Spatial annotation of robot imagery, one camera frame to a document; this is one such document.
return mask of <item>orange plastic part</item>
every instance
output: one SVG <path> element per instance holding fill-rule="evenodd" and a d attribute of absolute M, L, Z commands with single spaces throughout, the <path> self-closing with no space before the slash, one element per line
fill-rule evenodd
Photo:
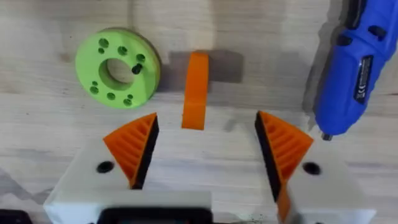
<path fill-rule="evenodd" d="M 208 55 L 192 53 L 185 85 L 182 128 L 204 130 L 208 79 Z"/>
<path fill-rule="evenodd" d="M 271 114 L 259 111 L 258 115 L 266 132 L 265 137 L 280 180 L 277 205 L 279 217 L 284 222 L 290 210 L 287 181 L 312 145 L 313 139 Z"/>
<path fill-rule="evenodd" d="M 156 113 L 131 121 L 104 138 L 106 146 L 120 165 L 132 188 L 137 184 L 137 175 L 144 154 L 148 153 L 146 147 L 154 125 L 157 126 Z"/>

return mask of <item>blue glue gun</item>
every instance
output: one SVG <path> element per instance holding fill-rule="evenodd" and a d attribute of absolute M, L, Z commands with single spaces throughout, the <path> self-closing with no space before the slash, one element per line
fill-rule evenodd
<path fill-rule="evenodd" d="M 351 0 L 345 27 L 315 110 L 327 141 L 363 115 L 383 66 L 396 51 L 398 0 Z"/>

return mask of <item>white plastic part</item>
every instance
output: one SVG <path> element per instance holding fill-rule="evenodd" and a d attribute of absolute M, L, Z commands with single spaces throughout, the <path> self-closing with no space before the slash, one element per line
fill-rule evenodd
<path fill-rule="evenodd" d="M 368 224 L 375 216 L 360 186 L 336 152 L 314 142 L 287 183 L 290 210 L 284 224 Z M 306 172 L 317 164 L 320 175 Z"/>
<path fill-rule="evenodd" d="M 283 224 L 368 224 L 376 211 L 366 203 L 359 185 L 333 151 L 314 142 L 287 184 L 290 210 Z M 108 173 L 98 164 L 114 162 Z M 318 164 L 320 175 L 302 169 L 306 162 Z M 54 224 L 96 223 L 111 207 L 211 208 L 210 192 L 154 192 L 130 190 L 129 183 L 104 144 L 82 150 L 44 203 Z"/>
<path fill-rule="evenodd" d="M 105 174 L 96 171 L 103 161 L 114 162 Z M 96 223 L 111 207 L 211 208 L 210 192 L 130 190 L 118 163 L 105 145 L 81 151 L 72 161 L 44 209 L 54 224 Z"/>

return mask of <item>wooden table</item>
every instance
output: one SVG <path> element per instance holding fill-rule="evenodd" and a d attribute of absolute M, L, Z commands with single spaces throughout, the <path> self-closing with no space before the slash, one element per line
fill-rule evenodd
<path fill-rule="evenodd" d="M 311 107 L 338 25 L 341 0 L 1 0 L 0 207 L 42 210 L 77 151 L 120 125 L 158 112 L 161 133 L 145 190 L 210 190 L 219 222 L 276 223 L 254 132 L 257 110 L 310 132 Z M 80 42 L 107 27 L 147 37 L 162 81 L 138 110 L 88 96 L 73 59 Z M 180 129 L 187 55 L 212 57 L 206 129 Z M 384 69 L 365 116 L 330 144 L 378 214 L 398 219 L 398 58 Z"/>

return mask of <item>green 3d printed disc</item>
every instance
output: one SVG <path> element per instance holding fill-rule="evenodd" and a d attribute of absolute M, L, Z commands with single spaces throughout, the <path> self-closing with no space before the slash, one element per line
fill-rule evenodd
<path fill-rule="evenodd" d="M 118 59 L 132 69 L 132 83 L 114 79 L 107 60 Z M 76 72 L 84 89 L 99 102 L 114 108 L 137 108 L 155 93 L 160 79 L 160 60 L 142 38 L 122 29 L 92 35 L 78 49 Z"/>

